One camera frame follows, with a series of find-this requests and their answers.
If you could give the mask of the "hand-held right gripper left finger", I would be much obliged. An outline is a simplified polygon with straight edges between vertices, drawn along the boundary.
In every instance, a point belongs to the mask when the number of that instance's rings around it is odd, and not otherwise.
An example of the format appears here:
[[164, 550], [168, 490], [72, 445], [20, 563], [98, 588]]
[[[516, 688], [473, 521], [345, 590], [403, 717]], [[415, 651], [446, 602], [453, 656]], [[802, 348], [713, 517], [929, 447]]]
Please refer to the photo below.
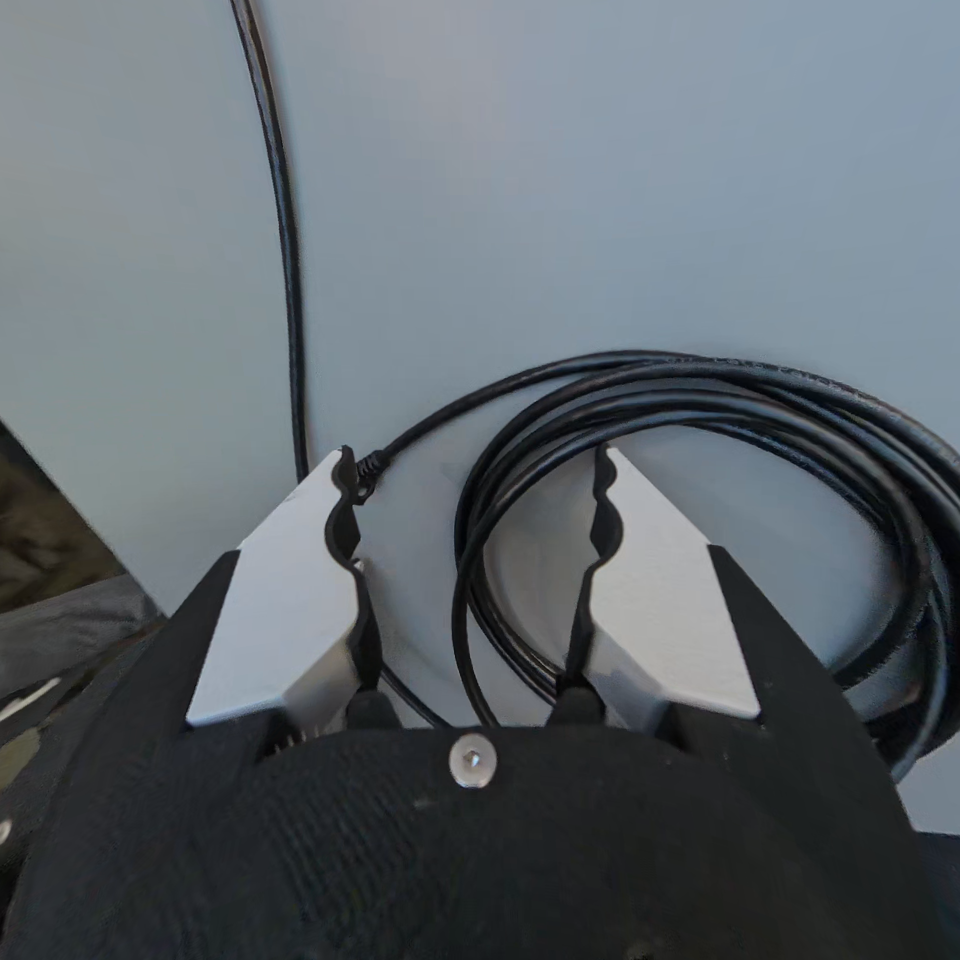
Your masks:
[[346, 718], [383, 668], [378, 620], [354, 553], [354, 451], [330, 452], [241, 542], [186, 711], [192, 728], [279, 711], [298, 732]]

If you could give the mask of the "person's dark clothing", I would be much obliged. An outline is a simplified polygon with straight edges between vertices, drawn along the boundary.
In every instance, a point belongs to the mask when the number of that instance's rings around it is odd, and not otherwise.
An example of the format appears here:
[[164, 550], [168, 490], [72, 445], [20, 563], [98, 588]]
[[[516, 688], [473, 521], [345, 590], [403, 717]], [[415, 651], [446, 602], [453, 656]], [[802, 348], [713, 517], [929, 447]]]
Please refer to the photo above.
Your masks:
[[61, 676], [162, 619], [162, 610], [129, 574], [3, 613], [1, 696]]

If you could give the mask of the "grey desk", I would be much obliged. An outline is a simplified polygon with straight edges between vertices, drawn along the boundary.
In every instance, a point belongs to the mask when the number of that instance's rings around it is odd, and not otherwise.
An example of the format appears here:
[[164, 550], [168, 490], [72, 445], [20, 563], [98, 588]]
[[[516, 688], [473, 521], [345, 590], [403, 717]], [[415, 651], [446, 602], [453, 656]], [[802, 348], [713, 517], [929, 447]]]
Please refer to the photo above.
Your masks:
[[[958, 448], [958, 2], [257, 2], [320, 460], [606, 350]], [[230, 2], [2, 2], [2, 421], [172, 613], [296, 483]]]

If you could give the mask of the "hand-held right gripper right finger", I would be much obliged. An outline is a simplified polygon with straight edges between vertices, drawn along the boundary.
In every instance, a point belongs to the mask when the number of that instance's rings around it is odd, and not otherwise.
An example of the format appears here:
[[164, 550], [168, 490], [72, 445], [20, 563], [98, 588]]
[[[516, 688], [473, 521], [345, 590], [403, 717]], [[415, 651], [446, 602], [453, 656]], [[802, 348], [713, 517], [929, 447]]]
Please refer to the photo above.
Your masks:
[[585, 570], [561, 682], [609, 725], [656, 728], [672, 705], [754, 721], [761, 705], [705, 535], [613, 444], [596, 448], [597, 557]]

